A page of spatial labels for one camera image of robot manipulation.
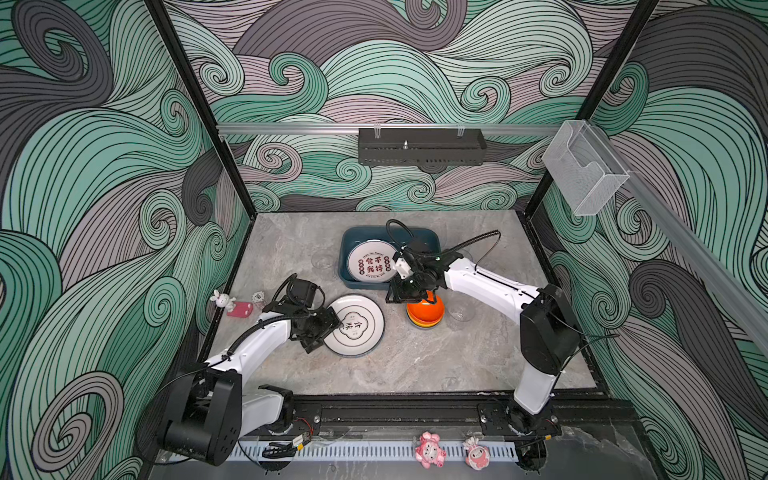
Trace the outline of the white plate red characters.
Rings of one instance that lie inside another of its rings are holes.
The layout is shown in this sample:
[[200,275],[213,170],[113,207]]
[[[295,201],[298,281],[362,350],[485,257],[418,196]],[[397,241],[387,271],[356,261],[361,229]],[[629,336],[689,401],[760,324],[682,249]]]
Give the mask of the white plate red characters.
[[383,240],[367,240],[352,248],[346,266],[351,277],[363,283],[384,283],[395,274],[394,246]]

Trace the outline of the white plate teal line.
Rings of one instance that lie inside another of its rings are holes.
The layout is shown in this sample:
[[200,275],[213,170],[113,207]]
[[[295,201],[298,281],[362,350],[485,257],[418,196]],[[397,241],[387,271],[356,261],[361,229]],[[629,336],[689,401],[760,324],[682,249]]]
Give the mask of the white plate teal line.
[[330,304],[340,320],[325,339],[325,346],[343,357],[360,357],[373,350],[385,331],[381,308],[363,295],[344,295]]

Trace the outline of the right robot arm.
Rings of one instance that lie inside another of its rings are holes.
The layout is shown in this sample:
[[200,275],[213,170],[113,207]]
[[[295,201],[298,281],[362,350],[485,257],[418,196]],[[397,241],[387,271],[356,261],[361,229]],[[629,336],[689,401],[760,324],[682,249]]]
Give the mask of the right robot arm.
[[415,241],[394,256],[388,303],[415,304],[440,289],[467,295],[512,320],[519,330],[523,373],[508,404],[515,433],[531,435],[555,428],[548,404],[562,372],[581,343],[573,309],[562,289],[526,285],[477,266],[459,252],[418,251]]

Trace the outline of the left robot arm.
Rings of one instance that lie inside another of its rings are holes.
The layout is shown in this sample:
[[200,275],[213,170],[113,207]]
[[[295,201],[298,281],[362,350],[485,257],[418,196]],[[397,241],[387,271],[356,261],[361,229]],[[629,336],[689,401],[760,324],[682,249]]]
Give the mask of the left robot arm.
[[254,325],[219,354],[186,367],[163,385],[159,391],[168,400],[155,433],[158,448],[218,466],[243,435],[265,426],[290,426],[292,391],[262,385],[245,396],[243,386],[284,343],[296,341],[308,353],[324,345],[341,324],[325,301],[320,286],[290,275]]

